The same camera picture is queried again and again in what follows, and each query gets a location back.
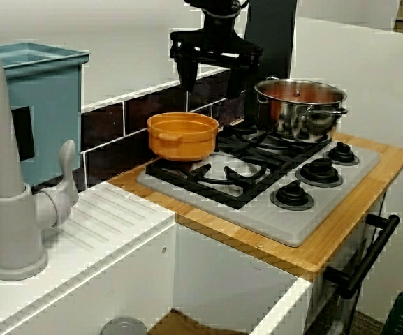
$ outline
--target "orange pot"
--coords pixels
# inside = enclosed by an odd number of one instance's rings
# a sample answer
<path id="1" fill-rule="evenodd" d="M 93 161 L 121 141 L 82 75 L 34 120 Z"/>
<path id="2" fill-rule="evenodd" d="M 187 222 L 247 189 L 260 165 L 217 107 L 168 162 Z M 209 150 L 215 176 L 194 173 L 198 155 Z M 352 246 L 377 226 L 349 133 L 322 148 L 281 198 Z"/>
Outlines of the orange pot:
<path id="1" fill-rule="evenodd" d="M 218 122 L 196 113 L 164 113 L 147 120 L 149 147 L 169 161 L 198 161 L 215 149 Z"/>

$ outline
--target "oven door handle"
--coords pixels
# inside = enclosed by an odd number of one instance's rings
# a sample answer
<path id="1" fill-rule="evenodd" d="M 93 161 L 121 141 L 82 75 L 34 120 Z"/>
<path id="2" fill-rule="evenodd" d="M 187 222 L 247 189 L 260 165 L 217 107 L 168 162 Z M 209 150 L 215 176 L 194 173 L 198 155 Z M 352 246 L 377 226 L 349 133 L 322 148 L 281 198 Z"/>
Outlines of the oven door handle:
<path id="1" fill-rule="evenodd" d="M 367 249 L 364 258 L 356 266 L 352 275 L 345 274 L 332 267 L 326 267 L 324 271 L 324 279 L 338 285 L 337 292 L 342 299 L 351 299 L 354 296 L 400 223 L 400 218 L 396 215 L 391 215 L 389 219 L 386 219 L 374 214 L 368 214 L 365 222 L 368 225 L 381 228 L 381 231 L 378 233 L 375 242 Z"/>

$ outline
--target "stovetop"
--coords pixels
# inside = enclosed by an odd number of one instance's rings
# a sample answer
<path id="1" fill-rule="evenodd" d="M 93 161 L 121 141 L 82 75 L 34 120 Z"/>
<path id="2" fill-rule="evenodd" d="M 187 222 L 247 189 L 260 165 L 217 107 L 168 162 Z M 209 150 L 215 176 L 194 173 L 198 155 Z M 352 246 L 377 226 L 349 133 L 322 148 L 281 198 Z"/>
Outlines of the stovetop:
<path id="1" fill-rule="evenodd" d="M 342 143 L 285 142 L 242 122 L 199 162 L 157 160 L 137 182 L 288 246 L 299 246 L 379 162 Z"/>

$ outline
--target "black burner grate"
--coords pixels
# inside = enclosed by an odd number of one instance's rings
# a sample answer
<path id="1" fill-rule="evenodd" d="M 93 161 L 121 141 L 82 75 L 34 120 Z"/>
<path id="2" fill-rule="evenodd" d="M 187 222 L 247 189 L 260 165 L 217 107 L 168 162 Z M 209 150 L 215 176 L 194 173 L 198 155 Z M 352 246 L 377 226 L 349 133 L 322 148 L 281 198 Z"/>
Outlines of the black burner grate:
<path id="1" fill-rule="evenodd" d="M 150 163 L 145 171 L 148 175 L 169 184 L 234 209 L 240 209 L 331 142 L 330 140 L 317 144 L 285 142 L 268 134 L 260 134 L 251 139 L 245 138 L 247 135 L 257 133 L 258 130 L 254 125 L 242 122 L 236 126 L 224 126 L 217 136 L 217 150 L 261 167 L 254 176 L 244 177 L 226 166 L 227 180 L 209 179 L 205 174 L 211 168 L 210 164 L 189 171 L 184 163 L 164 159 Z M 271 139 L 271 144 L 263 144 L 266 139 Z M 238 196 L 231 195 L 204 183 L 236 185 L 242 189 L 242 193 Z"/>

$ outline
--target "stainless steel pot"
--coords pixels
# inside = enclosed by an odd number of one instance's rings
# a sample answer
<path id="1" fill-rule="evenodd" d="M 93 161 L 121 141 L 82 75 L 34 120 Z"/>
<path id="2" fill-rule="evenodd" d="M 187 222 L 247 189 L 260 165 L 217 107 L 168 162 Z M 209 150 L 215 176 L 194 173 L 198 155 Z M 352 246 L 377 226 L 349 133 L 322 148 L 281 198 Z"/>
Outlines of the stainless steel pot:
<path id="1" fill-rule="evenodd" d="M 292 142 L 322 142 L 336 131 L 347 110 L 347 95 L 336 87 L 308 80 L 269 77 L 256 84 L 256 121 L 264 131 Z"/>

